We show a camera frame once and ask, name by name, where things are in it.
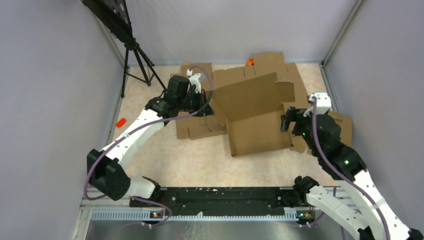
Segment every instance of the wall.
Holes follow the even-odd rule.
[[[288,61],[324,59],[355,0],[127,0],[133,34],[157,65],[243,63],[284,51]],[[124,54],[123,44],[118,45]],[[136,65],[134,54],[129,62]]]
[[[79,0],[0,9],[0,238],[69,239],[123,70]]]
[[[328,71],[354,146],[401,219],[424,230],[424,1],[366,1]]]

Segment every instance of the tripod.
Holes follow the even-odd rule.
[[[121,98],[124,97],[126,76],[131,76],[135,79],[138,79],[150,86],[152,84],[153,76],[157,78],[160,85],[163,89],[166,89],[164,83],[159,78],[156,71],[153,69],[154,64],[147,57],[145,52],[141,49],[139,43],[133,36],[133,28],[130,22],[130,16],[128,15],[127,3],[125,0],[81,0],[82,3],[87,6],[90,11],[96,15],[98,19],[110,30],[110,32],[115,35],[125,46],[125,63],[123,67],[123,79],[122,79],[122,89],[121,89]],[[144,79],[141,79],[137,76],[129,74],[128,67],[128,54],[130,51],[134,52],[137,63],[141,68]],[[149,78],[147,76],[146,70],[143,66],[142,59],[146,62],[147,67],[153,75]]]
[[[157,80],[159,81],[160,85],[162,85],[163,89],[166,89],[164,83],[161,81],[161,79],[159,78],[158,74],[156,73],[156,71],[153,69],[154,64],[152,63],[152,61],[149,59],[149,57],[145,54],[145,52],[141,49],[140,45],[138,44],[138,42],[136,42],[136,39],[134,38],[132,42],[128,42],[124,44],[125,46],[125,64],[123,67],[123,78],[122,78],[122,89],[121,89],[121,94],[120,97],[124,98],[124,91],[125,91],[125,83],[126,83],[126,75],[131,76],[135,79],[138,79],[142,82],[147,83],[147,86],[152,85],[152,79],[153,76],[155,76],[157,78]],[[141,72],[143,73],[144,79],[141,79],[137,76],[134,76],[130,73],[128,73],[129,71],[129,67],[128,67],[128,54],[130,53],[130,51],[134,52],[135,58],[137,59],[138,65],[141,68]],[[153,73],[151,75],[151,77],[149,78],[147,76],[146,70],[143,66],[142,60],[140,58],[143,58],[143,60],[146,62],[147,67],[151,70],[151,72]]]

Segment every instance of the beige tabletop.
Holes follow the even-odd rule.
[[[325,92],[323,77],[317,63],[296,64],[307,92]],[[213,69],[240,67],[242,64],[214,65]],[[168,84],[169,76],[180,72],[180,66],[155,66],[159,77]],[[143,78],[139,67],[131,67],[132,75]],[[162,87],[154,79],[151,86],[128,78],[125,97],[118,119],[126,118],[124,126],[116,128],[117,138],[140,114]],[[271,187],[292,186],[294,179],[310,176],[323,186],[334,186],[333,179],[306,152],[282,149],[233,158],[227,135],[197,140],[177,139],[172,121],[153,135],[134,155],[126,169],[131,176],[146,176],[163,187]]]

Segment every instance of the flattened cardboard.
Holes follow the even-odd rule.
[[[332,118],[334,118],[334,121],[336,124],[338,124],[341,127],[341,133],[340,133],[340,141],[344,144],[346,144],[349,147],[352,147],[352,137],[353,137],[353,121],[351,117],[344,116],[341,113],[335,112],[335,111],[329,111],[328,115],[330,115]],[[305,150],[307,150],[308,145],[303,140],[302,136],[291,136],[291,150],[304,153]]]
[[[233,157],[292,145],[290,134],[280,127],[283,103],[296,102],[295,83],[302,82],[297,68],[288,69],[281,52],[256,54],[253,60],[254,66],[213,73],[210,106],[218,121],[227,124]]]
[[[174,75],[181,75],[187,77],[187,69],[193,65],[198,65],[206,69],[210,75],[212,75],[212,64],[211,63],[188,63],[185,62],[181,65],[181,73],[171,74],[171,77]],[[193,73],[200,73],[202,70],[198,68],[193,69]],[[202,83],[202,87],[207,83],[209,88],[209,81],[205,80]],[[187,115],[186,112],[180,112],[178,116]],[[187,117],[183,119],[178,119],[175,121],[176,124],[176,137],[177,139],[201,139],[212,136],[223,135],[227,133],[227,128],[225,123],[220,124],[215,116],[206,116],[206,117]]]

